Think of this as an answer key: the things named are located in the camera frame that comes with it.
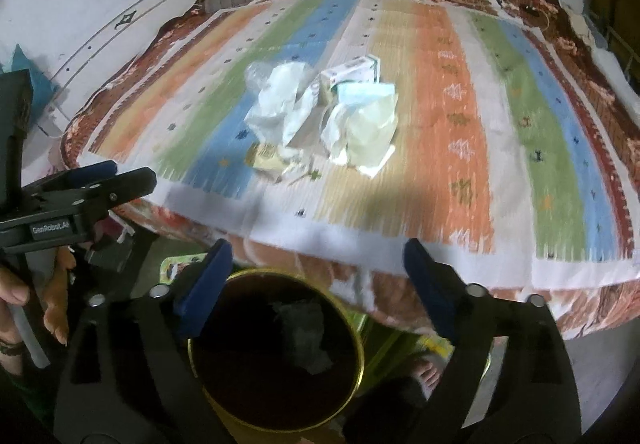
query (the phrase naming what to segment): green stripe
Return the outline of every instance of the green stripe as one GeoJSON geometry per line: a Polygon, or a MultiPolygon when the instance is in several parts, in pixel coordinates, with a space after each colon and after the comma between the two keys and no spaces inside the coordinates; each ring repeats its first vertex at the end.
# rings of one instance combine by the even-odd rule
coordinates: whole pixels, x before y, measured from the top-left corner
{"type": "Polygon", "coordinates": [[[159,156],[155,166],[162,177],[171,180],[184,177],[209,134],[244,94],[247,65],[268,58],[273,50],[279,49],[321,3],[322,0],[302,0],[295,4],[233,64],[220,84],[194,111],[191,125],[184,128],[178,141],[159,156]]]}
{"type": "Polygon", "coordinates": [[[536,219],[537,255],[580,260],[586,249],[583,206],[558,119],[538,89],[525,58],[511,45],[498,21],[473,16],[487,56],[505,85],[513,123],[525,147],[536,219]],[[537,150],[542,162],[536,162],[537,150]]]}

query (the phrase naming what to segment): blue cloth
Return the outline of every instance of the blue cloth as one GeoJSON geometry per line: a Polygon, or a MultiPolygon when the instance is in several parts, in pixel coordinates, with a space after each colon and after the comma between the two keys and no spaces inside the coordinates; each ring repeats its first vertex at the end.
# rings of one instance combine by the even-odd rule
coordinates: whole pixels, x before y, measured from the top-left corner
{"type": "Polygon", "coordinates": [[[46,76],[44,76],[38,66],[22,52],[20,46],[15,46],[11,70],[14,71],[21,69],[28,69],[29,76],[31,77],[33,100],[31,101],[29,127],[33,127],[36,121],[40,119],[40,116],[42,116],[44,109],[53,98],[53,95],[58,90],[58,86],[54,85],[46,76]]]}

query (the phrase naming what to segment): fingers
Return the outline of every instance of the fingers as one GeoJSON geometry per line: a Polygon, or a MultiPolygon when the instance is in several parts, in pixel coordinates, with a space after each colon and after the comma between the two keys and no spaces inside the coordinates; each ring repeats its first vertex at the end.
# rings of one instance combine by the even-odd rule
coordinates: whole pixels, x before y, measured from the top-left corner
{"type": "Polygon", "coordinates": [[[13,305],[24,305],[29,299],[29,287],[20,278],[1,266],[0,298],[13,305]]]}
{"type": "Polygon", "coordinates": [[[14,320],[11,317],[9,307],[4,300],[0,299],[0,340],[10,345],[14,345],[22,341],[20,332],[15,328],[14,320]]]}
{"type": "Polygon", "coordinates": [[[76,258],[67,246],[59,247],[56,254],[56,264],[63,267],[67,271],[76,267],[76,258]]]}
{"type": "Polygon", "coordinates": [[[66,319],[66,273],[74,267],[76,259],[71,251],[68,247],[60,247],[53,276],[42,292],[42,300],[46,305],[44,326],[63,345],[66,345],[69,334],[66,319]]]}

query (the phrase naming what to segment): wrist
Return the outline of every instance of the wrist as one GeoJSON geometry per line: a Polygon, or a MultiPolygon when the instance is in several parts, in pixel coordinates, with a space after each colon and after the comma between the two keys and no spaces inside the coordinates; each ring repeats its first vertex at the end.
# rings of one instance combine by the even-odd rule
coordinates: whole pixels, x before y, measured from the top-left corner
{"type": "Polygon", "coordinates": [[[22,375],[22,354],[25,351],[24,343],[8,345],[0,342],[0,366],[12,376],[22,375]]]}
{"type": "Polygon", "coordinates": [[[0,336],[0,355],[7,357],[21,356],[25,351],[24,342],[15,338],[0,336]]]}

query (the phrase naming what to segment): screw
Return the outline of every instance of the screw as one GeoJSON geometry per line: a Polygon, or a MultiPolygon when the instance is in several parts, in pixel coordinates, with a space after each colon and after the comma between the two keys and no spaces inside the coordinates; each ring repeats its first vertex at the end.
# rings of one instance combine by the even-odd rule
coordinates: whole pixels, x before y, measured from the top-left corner
{"type": "Polygon", "coordinates": [[[546,304],[545,299],[540,294],[532,294],[527,298],[527,301],[536,307],[544,307],[546,304]]]}
{"type": "Polygon", "coordinates": [[[165,296],[169,292],[169,286],[164,283],[158,283],[158,285],[154,285],[149,291],[149,296],[152,298],[161,298],[165,296]]]}
{"type": "Polygon", "coordinates": [[[479,285],[477,283],[470,283],[469,285],[467,285],[466,293],[469,296],[473,296],[476,298],[481,298],[482,296],[488,294],[487,290],[482,285],[479,285]]]}
{"type": "Polygon", "coordinates": [[[104,297],[104,294],[94,294],[89,301],[89,307],[100,307],[107,299],[104,297]]]}

